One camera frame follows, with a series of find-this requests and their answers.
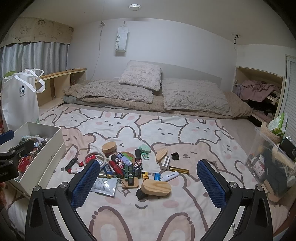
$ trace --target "white cardboard box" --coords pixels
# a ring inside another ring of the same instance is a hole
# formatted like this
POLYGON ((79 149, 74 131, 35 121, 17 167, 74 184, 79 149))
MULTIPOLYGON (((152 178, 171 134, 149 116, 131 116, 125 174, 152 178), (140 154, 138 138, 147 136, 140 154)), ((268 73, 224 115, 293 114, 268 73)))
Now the white cardboard box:
POLYGON ((26 135, 51 138, 31 162, 20 181, 15 179, 9 181, 22 194, 30 197, 36 185, 46 188, 54 169, 66 152, 66 145, 61 128, 27 122, 15 131, 13 139, 0 147, 0 152, 7 152, 17 146, 21 138, 26 135))

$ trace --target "white wall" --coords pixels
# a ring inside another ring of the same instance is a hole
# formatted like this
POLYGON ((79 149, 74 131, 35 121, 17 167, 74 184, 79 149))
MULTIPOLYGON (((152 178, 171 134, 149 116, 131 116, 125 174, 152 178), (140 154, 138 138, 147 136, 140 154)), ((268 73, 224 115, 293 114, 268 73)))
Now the white wall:
MULTIPOLYGON (((120 77, 130 60, 172 64, 222 78, 221 89, 231 90, 237 53, 231 41, 184 23, 160 19, 106 20, 101 54, 93 79, 120 77), (127 21, 127 51, 115 52, 117 29, 127 21)), ((76 27, 68 51, 68 68, 87 68, 90 79, 99 53, 100 22, 76 27)))
POLYGON ((285 76, 285 55, 296 56, 296 49, 262 44, 239 45, 237 47, 237 66, 260 69, 285 76))

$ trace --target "black circular logo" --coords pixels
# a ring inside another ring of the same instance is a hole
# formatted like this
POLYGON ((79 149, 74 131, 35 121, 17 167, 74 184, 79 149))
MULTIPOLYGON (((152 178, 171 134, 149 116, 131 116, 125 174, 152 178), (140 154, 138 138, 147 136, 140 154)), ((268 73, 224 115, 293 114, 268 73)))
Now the black circular logo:
POLYGON ((25 86, 22 85, 22 86, 20 87, 20 93, 21 93, 21 94, 24 94, 25 90, 26 90, 25 86))

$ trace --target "clear plastic bin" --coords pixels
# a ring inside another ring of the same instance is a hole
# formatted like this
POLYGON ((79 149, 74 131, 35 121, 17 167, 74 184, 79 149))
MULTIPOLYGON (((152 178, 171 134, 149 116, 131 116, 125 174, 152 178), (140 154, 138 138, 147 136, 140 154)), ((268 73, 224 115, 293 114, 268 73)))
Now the clear plastic bin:
POLYGON ((295 163, 256 127, 256 137, 245 163, 260 185, 279 199, 296 182, 295 163))

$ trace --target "black box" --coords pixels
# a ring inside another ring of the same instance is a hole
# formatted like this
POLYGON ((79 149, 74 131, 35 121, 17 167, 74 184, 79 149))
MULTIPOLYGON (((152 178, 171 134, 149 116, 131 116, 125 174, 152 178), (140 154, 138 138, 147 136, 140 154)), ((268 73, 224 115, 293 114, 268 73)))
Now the black box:
POLYGON ((283 140, 280 148, 287 154, 293 161, 296 158, 296 146, 287 137, 283 140))

